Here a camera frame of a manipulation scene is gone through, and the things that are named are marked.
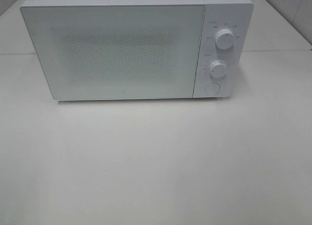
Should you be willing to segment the round white door button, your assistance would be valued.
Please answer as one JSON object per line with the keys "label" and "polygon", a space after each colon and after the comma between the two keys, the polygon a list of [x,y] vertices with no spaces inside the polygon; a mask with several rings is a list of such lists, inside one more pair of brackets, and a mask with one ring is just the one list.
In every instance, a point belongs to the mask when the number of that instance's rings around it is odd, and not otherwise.
{"label": "round white door button", "polygon": [[209,83],[205,87],[205,92],[211,96],[215,96],[220,92],[220,85],[218,83]]}

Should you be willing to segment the white microwave door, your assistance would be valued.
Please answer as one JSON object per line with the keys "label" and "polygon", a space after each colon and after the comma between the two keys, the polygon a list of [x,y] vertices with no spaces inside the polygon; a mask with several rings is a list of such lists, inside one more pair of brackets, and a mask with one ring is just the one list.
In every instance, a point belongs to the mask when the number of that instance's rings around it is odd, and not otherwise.
{"label": "white microwave door", "polygon": [[204,5],[23,7],[53,99],[192,97]]}

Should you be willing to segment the white timer knob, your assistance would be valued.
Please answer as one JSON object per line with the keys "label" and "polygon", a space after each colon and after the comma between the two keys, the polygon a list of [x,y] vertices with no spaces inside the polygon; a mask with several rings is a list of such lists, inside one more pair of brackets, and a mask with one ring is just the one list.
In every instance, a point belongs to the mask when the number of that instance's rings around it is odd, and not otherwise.
{"label": "white timer knob", "polygon": [[227,73],[227,65],[222,60],[215,60],[209,65],[209,72],[213,78],[221,78]]}

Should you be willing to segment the white microwave oven body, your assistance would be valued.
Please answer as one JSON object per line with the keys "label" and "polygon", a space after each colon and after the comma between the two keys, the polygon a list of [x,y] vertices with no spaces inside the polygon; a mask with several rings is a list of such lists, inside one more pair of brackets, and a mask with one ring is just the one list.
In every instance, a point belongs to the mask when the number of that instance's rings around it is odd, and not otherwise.
{"label": "white microwave oven body", "polygon": [[[192,97],[188,98],[228,97],[238,72],[238,63],[254,9],[251,0],[26,0],[20,10],[23,7],[49,6],[174,5],[204,5],[205,7],[194,91]],[[227,50],[221,50],[215,44],[215,32],[222,28],[231,28],[235,32],[234,44]],[[210,75],[209,65],[215,60],[224,61],[228,67],[227,73],[221,78],[213,78]],[[209,83],[220,85],[220,92],[217,95],[211,96],[205,92],[205,87]]]}

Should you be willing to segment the upper white power knob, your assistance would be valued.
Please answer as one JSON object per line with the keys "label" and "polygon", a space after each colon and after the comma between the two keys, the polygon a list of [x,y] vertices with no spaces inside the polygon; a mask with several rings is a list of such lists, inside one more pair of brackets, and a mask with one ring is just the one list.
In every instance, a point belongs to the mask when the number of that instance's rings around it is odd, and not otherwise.
{"label": "upper white power knob", "polygon": [[234,44],[235,32],[231,28],[222,28],[215,32],[214,41],[217,48],[227,50]]}

